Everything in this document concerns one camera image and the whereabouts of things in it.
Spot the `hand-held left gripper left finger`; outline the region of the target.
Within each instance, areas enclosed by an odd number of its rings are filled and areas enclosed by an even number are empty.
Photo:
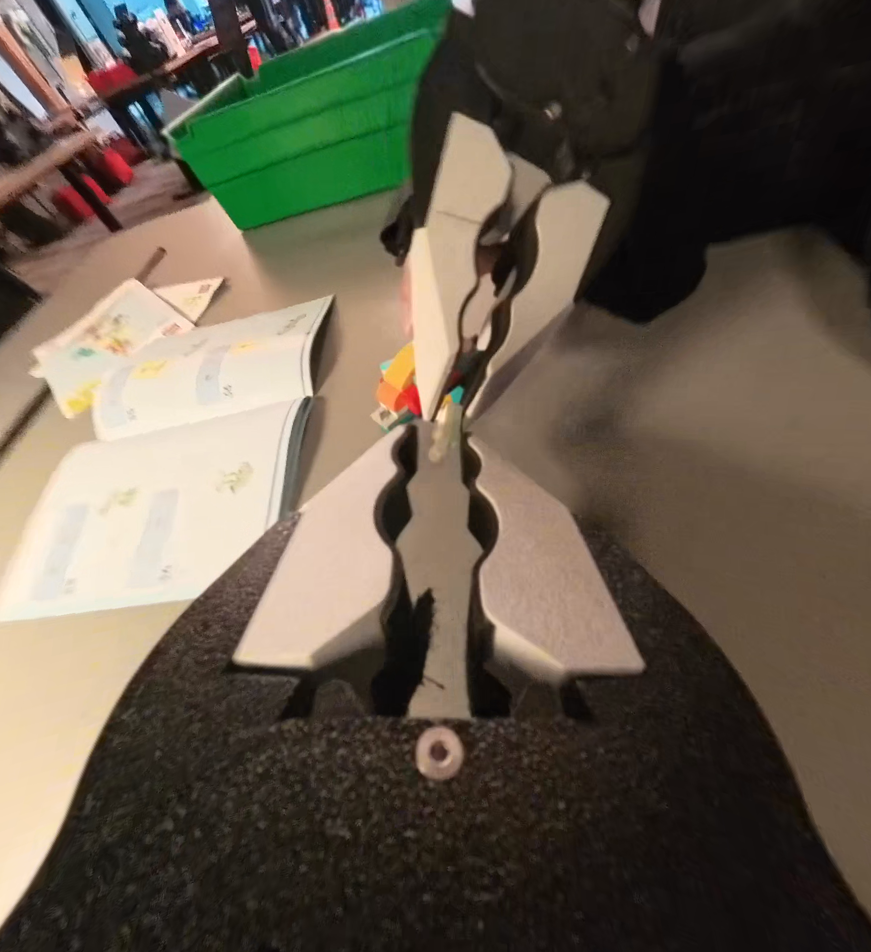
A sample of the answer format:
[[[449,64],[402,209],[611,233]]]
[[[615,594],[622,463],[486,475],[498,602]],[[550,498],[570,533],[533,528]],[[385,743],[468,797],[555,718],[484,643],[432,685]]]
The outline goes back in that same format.
[[[416,431],[394,430],[302,506],[235,665],[319,671],[383,645],[404,581],[395,542],[412,517],[415,472]]]

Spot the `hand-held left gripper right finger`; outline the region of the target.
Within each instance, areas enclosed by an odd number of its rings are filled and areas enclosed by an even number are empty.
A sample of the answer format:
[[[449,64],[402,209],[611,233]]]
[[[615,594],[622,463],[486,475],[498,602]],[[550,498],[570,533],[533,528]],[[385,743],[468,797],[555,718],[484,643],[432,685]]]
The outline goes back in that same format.
[[[476,571],[489,663],[537,683],[637,676],[645,662],[569,509],[483,441],[473,493],[493,517]]]

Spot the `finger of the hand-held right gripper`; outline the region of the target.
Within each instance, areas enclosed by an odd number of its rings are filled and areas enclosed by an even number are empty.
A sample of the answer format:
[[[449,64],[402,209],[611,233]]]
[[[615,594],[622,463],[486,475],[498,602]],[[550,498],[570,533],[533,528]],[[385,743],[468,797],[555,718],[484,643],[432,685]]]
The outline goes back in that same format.
[[[481,154],[475,182],[497,203],[485,227],[508,226],[515,265],[500,291],[479,279],[471,301],[471,336],[486,351],[470,396],[472,417],[484,415],[531,359],[548,328],[571,306],[609,209],[609,199],[584,180],[550,184],[546,173],[504,154]]]
[[[408,254],[415,382],[425,419],[437,415],[460,350],[462,312],[479,281],[479,236],[506,203],[512,177],[493,130],[454,113],[426,222],[413,232]]]

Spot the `colourful lego model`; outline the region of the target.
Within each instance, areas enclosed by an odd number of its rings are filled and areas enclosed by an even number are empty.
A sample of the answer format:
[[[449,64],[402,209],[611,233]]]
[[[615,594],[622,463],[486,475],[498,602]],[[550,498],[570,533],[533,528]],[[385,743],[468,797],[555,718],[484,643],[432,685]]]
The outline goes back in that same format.
[[[433,417],[429,461],[440,463],[448,458],[450,449],[458,446],[461,432],[461,404],[465,387],[473,375],[475,351],[463,352],[450,371],[447,384],[439,398]],[[414,345],[405,344],[390,361],[380,365],[380,378],[375,390],[377,409],[372,419],[382,431],[423,418],[423,407],[416,380]]]

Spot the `green plastic bin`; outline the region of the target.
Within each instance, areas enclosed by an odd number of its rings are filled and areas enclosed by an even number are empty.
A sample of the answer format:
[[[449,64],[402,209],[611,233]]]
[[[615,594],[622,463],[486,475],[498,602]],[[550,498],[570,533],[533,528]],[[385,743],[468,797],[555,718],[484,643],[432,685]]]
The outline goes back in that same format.
[[[240,231],[404,184],[416,90],[452,3],[419,1],[236,74],[165,127]]]

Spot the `open instruction booklet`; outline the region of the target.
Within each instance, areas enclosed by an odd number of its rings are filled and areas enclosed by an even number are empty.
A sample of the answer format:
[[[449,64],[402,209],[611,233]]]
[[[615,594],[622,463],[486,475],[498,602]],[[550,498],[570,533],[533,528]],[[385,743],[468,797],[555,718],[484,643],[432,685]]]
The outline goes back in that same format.
[[[94,392],[0,583],[0,623],[189,601],[290,513],[333,294],[149,343]]]

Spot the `dark cloth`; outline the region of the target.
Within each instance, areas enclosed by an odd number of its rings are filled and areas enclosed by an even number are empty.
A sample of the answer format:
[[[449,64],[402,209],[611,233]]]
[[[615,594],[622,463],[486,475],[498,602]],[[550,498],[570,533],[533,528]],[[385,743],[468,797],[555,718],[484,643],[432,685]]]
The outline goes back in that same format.
[[[703,244],[811,227],[864,264],[871,305],[871,2],[748,2],[679,37]]]

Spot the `small paper leaflet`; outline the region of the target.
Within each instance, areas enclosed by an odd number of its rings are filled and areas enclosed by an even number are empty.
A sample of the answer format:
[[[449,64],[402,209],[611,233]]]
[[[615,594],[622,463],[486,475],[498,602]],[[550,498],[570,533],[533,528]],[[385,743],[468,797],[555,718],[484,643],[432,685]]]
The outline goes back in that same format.
[[[154,289],[156,295],[178,314],[196,325],[214,302],[218,292],[226,286],[225,277],[215,277]]]

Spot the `closed instruction booklet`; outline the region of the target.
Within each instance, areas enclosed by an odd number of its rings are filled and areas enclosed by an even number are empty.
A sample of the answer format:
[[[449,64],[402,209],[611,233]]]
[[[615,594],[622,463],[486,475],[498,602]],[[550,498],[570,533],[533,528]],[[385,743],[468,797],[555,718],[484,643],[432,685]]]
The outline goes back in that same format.
[[[72,419],[94,404],[102,382],[145,345],[190,332],[194,324],[141,281],[128,279],[56,337],[33,350],[60,413]]]

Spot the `wooden table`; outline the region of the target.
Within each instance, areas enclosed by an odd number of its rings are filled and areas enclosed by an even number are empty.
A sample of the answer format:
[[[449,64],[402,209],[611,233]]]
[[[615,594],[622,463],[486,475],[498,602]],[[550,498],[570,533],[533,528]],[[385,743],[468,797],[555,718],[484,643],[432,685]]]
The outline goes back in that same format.
[[[87,72],[86,79],[120,133],[146,155],[166,153],[163,130],[172,121],[171,109],[160,103],[164,90],[184,90],[184,108],[210,93],[228,74],[224,48],[212,18],[196,20],[205,30],[179,30],[167,7],[135,9],[131,3],[114,7],[118,54],[110,65]]]
[[[32,191],[52,173],[58,173],[92,209],[96,219],[108,232],[122,232],[124,228],[120,220],[85,181],[81,168],[85,159],[100,151],[101,141],[96,134],[83,129],[54,142],[23,165],[0,173],[0,212]]]

